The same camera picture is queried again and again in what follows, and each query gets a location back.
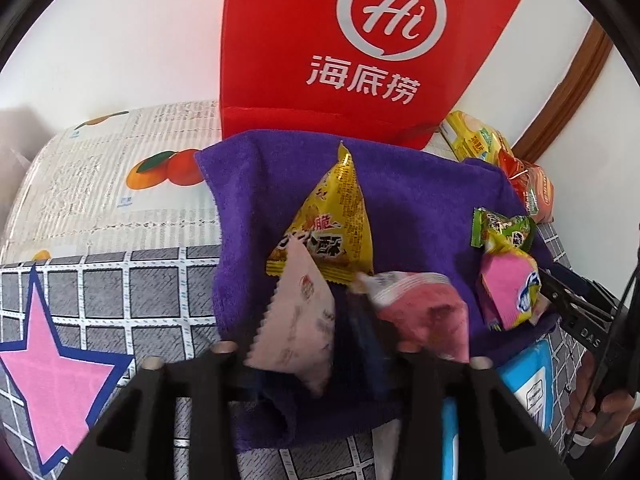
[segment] bed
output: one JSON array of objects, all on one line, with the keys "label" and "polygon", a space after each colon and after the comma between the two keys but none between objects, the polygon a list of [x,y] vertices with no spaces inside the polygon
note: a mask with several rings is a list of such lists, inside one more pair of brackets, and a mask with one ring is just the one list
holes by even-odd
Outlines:
[{"label": "bed", "polygon": [[[146,330],[175,333],[184,351],[168,357],[180,360],[219,339],[215,318],[207,310],[207,284],[215,274],[222,234],[206,183],[190,173],[190,153],[221,138],[218,103],[202,101],[124,110],[78,124],[51,139],[27,172],[2,240],[2,342],[22,335],[19,322],[24,320],[33,264],[47,300],[65,295],[61,306],[56,306],[60,310],[53,312],[52,303],[52,314],[66,345],[99,350],[119,344],[123,351],[138,356],[136,334],[142,334],[144,323]],[[455,160],[439,134],[423,151]],[[142,179],[136,168],[148,160],[152,169]],[[540,226],[540,232],[555,261],[569,267],[553,225]],[[149,269],[162,272],[149,276],[145,274]],[[128,309],[123,306],[110,314],[84,312],[80,305],[89,290],[84,278],[89,271],[93,271],[92,280],[98,280],[92,290],[103,291],[114,289],[113,272],[122,272],[115,289]],[[136,315],[136,298],[143,294],[136,280],[158,279],[162,286],[163,280],[181,283],[182,276],[184,290],[194,294],[190,305],[199,305],[197,314],[180,311],[184,304],[177,298],[166,311],[157,307]],[[70,304],[75,306],[65,310]],[[138,336],[138,341],[145,341],[140,352],[153,351],[148,334]],[[582,349],[559,328],[547,337],[554,359],[554,414],[548,436],[559,449],[562,411]],[[135,369],[133,361],[118,385],[126,384]],[[181,403],[174,440],[177,479],[187,478],[189,435],[184,421],[188,412],[188,403]],[[0,416],[7,441],[31,476],[56,480],[66,459],[42,475],[34,458],[31,428],[25,423],[24,403],[6,376],[0,377]],[[238,463],[244,479],[376,478],[371,432],[305,448],[253,450],[240,454]]]}]

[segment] haidilao logo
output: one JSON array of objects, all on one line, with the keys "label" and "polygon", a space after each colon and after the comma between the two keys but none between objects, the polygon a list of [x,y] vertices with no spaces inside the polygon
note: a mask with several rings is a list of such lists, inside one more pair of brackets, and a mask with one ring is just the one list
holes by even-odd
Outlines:
[{"label": "haidilao logo", "polygon": [[414,59],[431,50],[447,25],[445,0],[338,0],[338,24],[368,56]]}]

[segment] purple towel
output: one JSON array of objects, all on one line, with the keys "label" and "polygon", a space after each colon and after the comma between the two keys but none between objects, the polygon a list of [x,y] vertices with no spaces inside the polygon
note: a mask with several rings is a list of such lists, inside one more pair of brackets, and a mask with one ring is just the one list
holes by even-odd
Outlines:
[{"label": "purple towel", "polygon": [[[294,215],[336,163],[340,137],[253,130],[213,145],[196,160],[216,199],[223,247],[213,283],[220,334],[246,352],[270,302],[276,278],[265,262]],[[510,332],[490,332],[475,293],[482,250],[470,246],[474,208],[506,216],[524,208],[502,171],[479,160],[463,164],[427,153],[345,139],[353,155],[373,238],[374,270],[439,272],[469,307],[470,354],[496,365],[553,328],[547,316]],[[551,256],[537,236],[531,254],[540,267]],[[300,381],[262,372],[264,400],[236,413],[237,447],[290,447],[368,430],[399,415],[374,402],[346,313],[345,287],[336,301],[334,370],[327,391],[313,399]]]}]

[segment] white wall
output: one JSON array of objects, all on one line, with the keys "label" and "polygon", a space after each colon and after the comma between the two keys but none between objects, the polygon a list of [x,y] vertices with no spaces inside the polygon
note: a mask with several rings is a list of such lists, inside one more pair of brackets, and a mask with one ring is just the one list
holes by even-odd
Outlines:
[{"label": "white wall", "polygon": [[55,0],[0,72],[0,110],[59,130],[217,97],[223,0]]},{"label": "white wall", "polygon": [[515,144],[564,78],[590,24],[578,0],[521,0],[456,108]]},{"label": "white wall", "polygon": [[[55,131],[126,108],[215,98],[223,0],[55,0],[0,73],[2,110]],[[459,106],[520,137],[590,22],[576,0],[523,0]],[[13,117],[11,128],[20,120]]]},{"label": "white wall", "polygon": [[640,241],[640,87],[617,50],[539,163],[556,188],[555,226],[572,265],[620,295]]}]

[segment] pink snack packet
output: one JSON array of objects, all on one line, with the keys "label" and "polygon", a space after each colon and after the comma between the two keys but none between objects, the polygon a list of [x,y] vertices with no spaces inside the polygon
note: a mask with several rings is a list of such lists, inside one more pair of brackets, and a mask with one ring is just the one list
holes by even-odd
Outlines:
[{"label": "pink snack packet", "polygon": [[482,255],[478,299],[484,322],[492,330],[511,330],[529,320],[539,289],[536,261],[523,251],[511,246]]},{"label": "pink snack packet", "polygon": [[529,322],[536,326],[540,321],[542,315],[547,311],[551,302],[542,294],[538,295],[538,299],[536,300],[536,304],[533,306],[531,318],[529,318]]},{"label": "pink snack packet", "polygon": [[468,307],[446,276],[393,271],[358,273],[356,280],[378,318],[393,323],[403,341],[445,359],[469,361]]},{"label": "pink snack packet", "polygon": [[296,375],[322,395],[331,375],[334,296],[300,240],[291,237],[287,262],[244,364]]}]

